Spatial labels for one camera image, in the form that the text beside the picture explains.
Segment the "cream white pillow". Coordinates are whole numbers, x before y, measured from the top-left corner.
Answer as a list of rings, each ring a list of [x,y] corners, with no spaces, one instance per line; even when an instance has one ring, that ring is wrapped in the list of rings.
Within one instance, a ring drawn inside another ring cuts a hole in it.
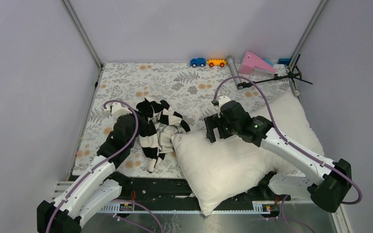
[[[270,108],[281,132],[313,152],[324,154],[302,105],[291,91],[270,102]],[[181,171],[205,216],[222,201],[257,186],[271,171],[297,172],[281,157],[234,135],[210,143],[206,131],[198,131],[175,134],[172,143]]]

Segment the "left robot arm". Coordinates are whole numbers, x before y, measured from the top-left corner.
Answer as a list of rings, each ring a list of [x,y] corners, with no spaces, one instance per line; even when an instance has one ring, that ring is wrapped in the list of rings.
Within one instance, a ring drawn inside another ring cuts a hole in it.
[[[42,201],[36,210],[39,233],[79,233],[85,224],[114,198],[124,200],[131,187],[115,181],[111,175],[129,156],[134,146],[139,117],[136,111],[120,100],[109,100],[104,106],[117,121],[107,140],[100,147],[85,172],[54,200]]]

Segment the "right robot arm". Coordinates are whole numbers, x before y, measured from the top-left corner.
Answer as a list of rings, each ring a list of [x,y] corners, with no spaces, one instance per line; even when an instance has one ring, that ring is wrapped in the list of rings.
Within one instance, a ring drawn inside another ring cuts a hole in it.
[[[260,185],[259,193],[263,199],[271,200],[276,195],[310,198],[322,210],[334,213],[353,186],[351,164],[344,159],[337,162],[307,149],[283,134],[273,120],[263,116],[251,117],[239,102],[221,96],[213,99],[218,108],[214,115],[204,118],[206,137],[216,142],[214,130],[219,139],[238,136],[246,143],[268,150],[305,174],[296,182],[276,174]]]

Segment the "black white striped pillowcase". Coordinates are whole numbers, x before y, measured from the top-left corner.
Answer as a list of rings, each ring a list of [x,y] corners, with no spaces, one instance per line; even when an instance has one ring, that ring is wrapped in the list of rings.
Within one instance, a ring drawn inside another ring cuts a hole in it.
[[[146,169],[154,172],[166,154],[174,151],[172,137],[190,131],[183,116],[165,100],[146,97],[136,105],[139,117],[139,142],[147,158]]]

